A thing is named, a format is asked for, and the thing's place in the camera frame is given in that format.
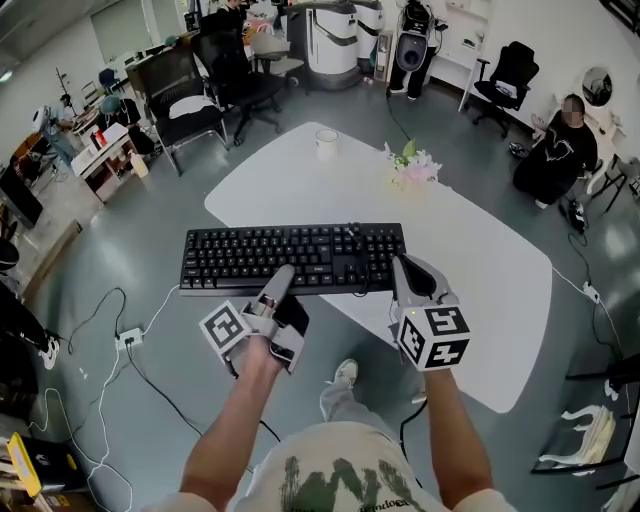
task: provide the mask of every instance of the gray floor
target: gray floor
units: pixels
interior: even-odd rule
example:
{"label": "gray floor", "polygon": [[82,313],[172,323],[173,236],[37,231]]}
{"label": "gray floor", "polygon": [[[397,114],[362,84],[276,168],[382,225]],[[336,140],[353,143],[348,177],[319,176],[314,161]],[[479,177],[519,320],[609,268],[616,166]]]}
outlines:
{"label": "gray floor", "polygon": [[[409,104],[402,98],[391,100],[397,118],[417,139],[418,147],[427,148],[436,161],[444,164],[444,183],[530,240],[568,278],[584,281],[584,267],[567,243],[568,227],[557,209],[541,211],[513,188],[510,181],[515,163],[499,128],[491,121],[472,126],[468,116],[473,112],[458,114],[458,101],[435,87],[425,90],[416,103]],[[375,87],[313,92],[309,97],[295,90],[282,99],[282,107],[280,119],[285,129],[313,120],[376,147],[381,148],[385,141],[393,148],[403,143],[401,132],[389,117],[382,90]],[[153,163],[144,181],[130,180],[49,276],[35,306],[42,324],[68,336],[93,312],[109,288],[121,286],[127,293],[121,330],[146,327],[167,291],[177,283],[185,231],[221,225],[205,210],[205,196],[236,165],[275,137],[272,127],[255,123],[246,133],[245,144],[226,155],[226,165],[221,164],[225,155],[216,139],[204,139],[179,153],[185,169],[181,178],[163,156]],[[526,141],[517,129],[512,129],[510,139]],[[639,331],[640,268],[635,254],[640,222],[628,190],[622,192],[608,214],[602,215],[610,192],[589,207],[591,228],[584,252],[625,352],[632,354],[637,350]],[[238,207],[242,207],[242,198],[238,198]],[[500,300],[491,290],[486,293],[487,300]],[[144,345],[135,350],[135,358],[147,376],[201,429],[215,418],[232,385],[197,325],[218,303],[216,299],[175,294]],[[321,421],[318,396],[324,381],[332,376],[338,362],[355,354],[362,363],[357,393],[398,429],[400,421],[415,410],[409,399],[420,390],[418,375],[400,366],[393,350],[323,300],[306,298],[304,303],[311,317],[306,349],[295,374],[279,379],[265,413],[266,421],[280,437]],[[43,389],[46,385],[60,389],[74,427],[86,417],[78,442],[94,458],[102,456],[105,446],[97,407],[88,406],[99,395],[115,361],[113,331],[120,306],[119,296],[110,296],[96,318],[74,337],[74,354],[61,353],[55,371],[43,372],[41,378]],[[498,415],[465,396],[489,451],[496,485],[522,512],[599,510],[610,491],[596,492],[594,486],[620,476],[624,470],[617,468],[584,478],[529,473],[567,404],[582,407],[591,403],[587,386],[565,383],[565,374],[569,370],[604,368],[609,361],[608,349],[593,339],[591,313],[592,306],[554,276],[544,343],[514,409]],[[601,311],[596,322],[601,337],[613,341]],[[88,374],[86,379],[79,368]],[[616,407],[624,409],[623,402],[618,401]],[[53,437],[65,439],[68,433],[56,400],[49,403]],[[111,449],[107,461],[133,485],[134,510],[174,492],[196,435],[131,367],[125,368],[108,388],[103,412]],[[435,493],[427,439],[426,418],[407,428],[411,464],[427,490]],[[273,442],[262,429],[253,463],[263,458]],[[103,470],[93,480],[112,510],[126,508],[128,489],[122,482]],[[242,490],[248,481],[243,480]]]}

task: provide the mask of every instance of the mirror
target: mirror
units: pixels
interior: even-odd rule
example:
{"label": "mirror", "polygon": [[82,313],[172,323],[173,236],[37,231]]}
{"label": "mirror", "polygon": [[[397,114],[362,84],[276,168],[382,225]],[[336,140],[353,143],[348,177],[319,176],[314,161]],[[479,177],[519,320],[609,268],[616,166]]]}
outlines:
{"label": "mirror", "polygon": [[584,75],[582,81],[584,98],[594,107],[603,107],[611,99],[613,84],[606,69],[601,67],[591,68]]}

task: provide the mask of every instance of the white cup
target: white cup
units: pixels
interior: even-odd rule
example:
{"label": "white cup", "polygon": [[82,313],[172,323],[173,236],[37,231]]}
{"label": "white cup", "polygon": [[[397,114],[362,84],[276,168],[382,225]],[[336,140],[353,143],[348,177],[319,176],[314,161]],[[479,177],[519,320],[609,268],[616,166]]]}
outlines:
{"label": "white cup", "polygon": [[331,160],[338,154],[338,132],[320,130],[316,133],[316,150],[318,160]]}

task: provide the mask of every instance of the black keyboard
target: black keyboard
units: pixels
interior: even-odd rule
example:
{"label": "black keyboard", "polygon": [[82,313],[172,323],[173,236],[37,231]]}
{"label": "black keyboard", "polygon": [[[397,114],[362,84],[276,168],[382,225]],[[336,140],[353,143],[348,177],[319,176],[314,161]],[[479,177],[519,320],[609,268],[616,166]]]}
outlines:
{"label": "black keyboard", "polygon": [[400,224],[322,224],[187,232],[180,293],[257,295],[282,265],[293,295],[391,290],[391,261],[404,253]]}

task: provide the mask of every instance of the speaker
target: speaker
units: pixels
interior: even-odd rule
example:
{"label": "speaker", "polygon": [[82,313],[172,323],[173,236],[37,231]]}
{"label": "speaker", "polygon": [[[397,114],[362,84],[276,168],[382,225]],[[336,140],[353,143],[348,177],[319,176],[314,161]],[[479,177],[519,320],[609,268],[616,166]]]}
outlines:
{"label": "speaker", "polygon": [[407,2],[402,16],[402,30],[396,47],[396,62],[404,71],[417,71],[427,55],[431,16],[422,4],[415,0]]}
{"label": "speaker", "polygon": [[11,212],[28,229],[33,229],[42,213],[42,205],[13,168],[0,171],[0,201],[4,202]]}

